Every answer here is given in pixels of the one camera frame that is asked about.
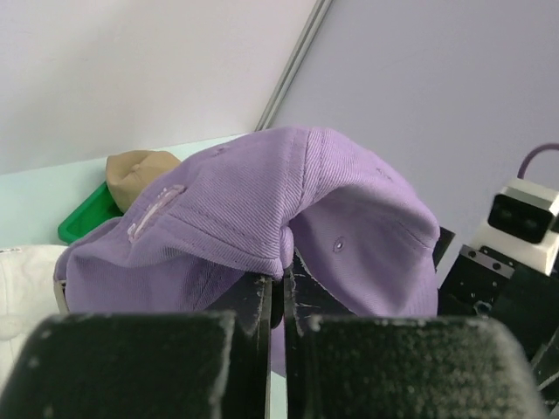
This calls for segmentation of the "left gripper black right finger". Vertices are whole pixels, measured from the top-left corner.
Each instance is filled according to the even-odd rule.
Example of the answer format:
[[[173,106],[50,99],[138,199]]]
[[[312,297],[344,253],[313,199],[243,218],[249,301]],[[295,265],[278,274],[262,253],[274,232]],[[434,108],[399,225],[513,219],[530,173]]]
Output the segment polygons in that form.
[[[519,343],[475,317],[360,318],[299,258],[284,280],[291,418],[546,418]]]

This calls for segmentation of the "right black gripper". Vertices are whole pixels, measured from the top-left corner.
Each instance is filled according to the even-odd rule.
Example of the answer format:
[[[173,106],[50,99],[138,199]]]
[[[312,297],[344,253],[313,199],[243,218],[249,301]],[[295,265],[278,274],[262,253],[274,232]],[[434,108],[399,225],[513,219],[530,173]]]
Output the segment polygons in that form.
[[[444,227],[435,269],[455,233]],[[438,292],[440,315],[497,319],[521,343],[539,388],[558,387],[558,279],[488,248],[462,246]]]

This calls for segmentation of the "white NY cap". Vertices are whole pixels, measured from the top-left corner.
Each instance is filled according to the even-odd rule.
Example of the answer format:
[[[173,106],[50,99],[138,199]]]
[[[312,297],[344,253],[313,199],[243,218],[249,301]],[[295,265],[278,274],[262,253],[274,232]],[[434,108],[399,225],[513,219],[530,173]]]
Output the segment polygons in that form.
[[[43,244],[1,250],[1,341],[26,334],[59,313],[53,275],[65,249]]]

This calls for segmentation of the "tan cap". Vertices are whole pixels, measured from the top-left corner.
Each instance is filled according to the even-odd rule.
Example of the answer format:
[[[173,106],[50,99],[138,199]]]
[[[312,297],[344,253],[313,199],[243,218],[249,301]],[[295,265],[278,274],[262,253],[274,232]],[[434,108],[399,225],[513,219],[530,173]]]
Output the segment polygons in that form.
[[[181,162],[170,152],[155,150],[133,150],[108,156],[106,183],[116,206],[125,213],[151,182]]]

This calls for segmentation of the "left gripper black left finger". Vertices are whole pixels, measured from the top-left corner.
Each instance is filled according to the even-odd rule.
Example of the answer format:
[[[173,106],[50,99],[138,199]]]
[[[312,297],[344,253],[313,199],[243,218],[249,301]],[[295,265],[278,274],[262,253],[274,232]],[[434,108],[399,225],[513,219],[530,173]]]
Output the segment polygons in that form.
[[[4,418],[266,418],[272,282],[247,274],[207,310],[52,316],[1,395]]]

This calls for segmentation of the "purple cap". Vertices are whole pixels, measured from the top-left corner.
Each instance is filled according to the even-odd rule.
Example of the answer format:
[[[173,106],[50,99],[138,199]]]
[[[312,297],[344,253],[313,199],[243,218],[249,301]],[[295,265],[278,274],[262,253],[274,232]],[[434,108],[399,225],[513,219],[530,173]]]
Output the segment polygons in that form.
[[[432,317],[435,216],[373,152],[282,127],[190,156],[70,245],[54,277],[76,313],[194,312],[295,256],[352,313]]]

